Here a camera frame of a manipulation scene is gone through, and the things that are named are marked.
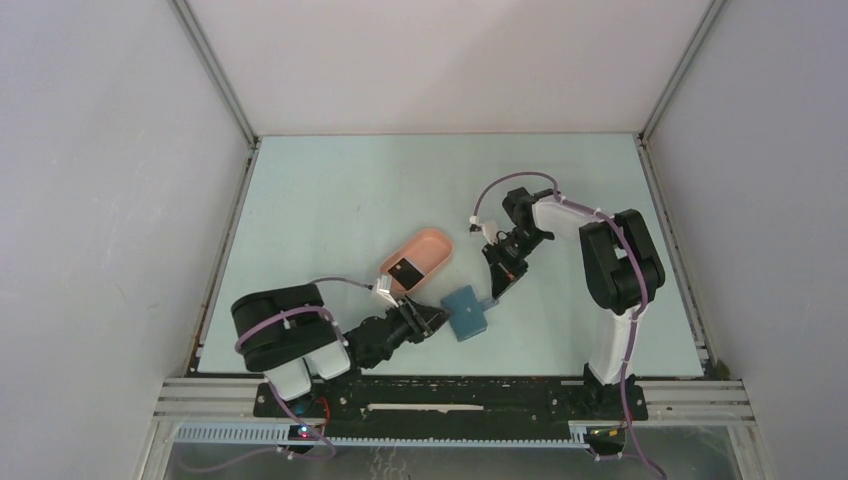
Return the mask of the blue card holder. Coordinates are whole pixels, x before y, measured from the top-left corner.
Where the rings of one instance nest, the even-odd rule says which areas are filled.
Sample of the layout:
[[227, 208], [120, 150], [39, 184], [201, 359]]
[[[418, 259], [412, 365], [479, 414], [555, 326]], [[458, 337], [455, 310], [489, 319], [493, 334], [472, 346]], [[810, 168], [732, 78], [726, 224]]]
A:
[[488, 329], [486, 312], [498, 305], [498, 301], [487, 297], [478, 299], [471, 285], [461, 287], [440, 300], [449, 312], [448, 323], [458, 342], [464, 342]]

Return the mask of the pink oval tray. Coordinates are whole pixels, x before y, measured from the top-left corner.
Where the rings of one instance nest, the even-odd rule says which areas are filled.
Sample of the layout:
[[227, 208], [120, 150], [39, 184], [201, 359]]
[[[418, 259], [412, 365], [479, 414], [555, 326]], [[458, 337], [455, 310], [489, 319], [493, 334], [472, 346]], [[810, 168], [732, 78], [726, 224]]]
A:
[[452, 255], [453, 242], [451, 238], [438, 228], [428, 227], [419, 230], [395, 252], [390, 254], [381, 263], [379, 272], [390, 276], [388, 269], [400, 258], [406, 257], [425, 274], [424, 280], [411, 291], [404, 291], [392, 279], [392, 293], [408, 295], [415, 293], [432, 280], [450, 262]]

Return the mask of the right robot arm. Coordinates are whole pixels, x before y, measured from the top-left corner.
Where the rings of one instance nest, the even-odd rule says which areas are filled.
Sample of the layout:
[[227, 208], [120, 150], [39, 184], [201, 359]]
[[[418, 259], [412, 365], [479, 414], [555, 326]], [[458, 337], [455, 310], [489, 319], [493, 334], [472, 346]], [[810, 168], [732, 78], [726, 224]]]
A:
[[648, 305], [665, 283], [665, 270], [643, 215], [634, 209], [608, 215], [567, 199], [551, 189], [509, 191], [502, 207], [513, 227], [503, 231], [472, 217], [483, 233], [482, 253], [499, 300], [528, 271], [528, 256], [544, 241], [575, 240], [580, 245], [586, 285], [596, 305], [610, 314], [600, 323], [587, 363], [595, 382], [581, 392], [585, 411], [606, 418], [622, 403], [615, 385], [628, 377], [635, 339]]

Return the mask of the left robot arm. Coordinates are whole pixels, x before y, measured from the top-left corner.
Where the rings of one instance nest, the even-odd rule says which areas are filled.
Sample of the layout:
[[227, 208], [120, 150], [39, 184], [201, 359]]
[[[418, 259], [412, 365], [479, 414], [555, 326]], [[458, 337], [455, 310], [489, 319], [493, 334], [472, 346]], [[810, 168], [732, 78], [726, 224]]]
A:
[[363, 287], [385, 307], [344, 333], [325, 305], [320, 280], [251, 293], [230, 309], [237, 333], [234, 350], [251, 373], [261, 373], [292, 416], [316, 403], [315, 376], [328, 381], [352, 370], [370, 370], [406, 343], [431, 338], [451, 313], [393, 293], [383, 276]]

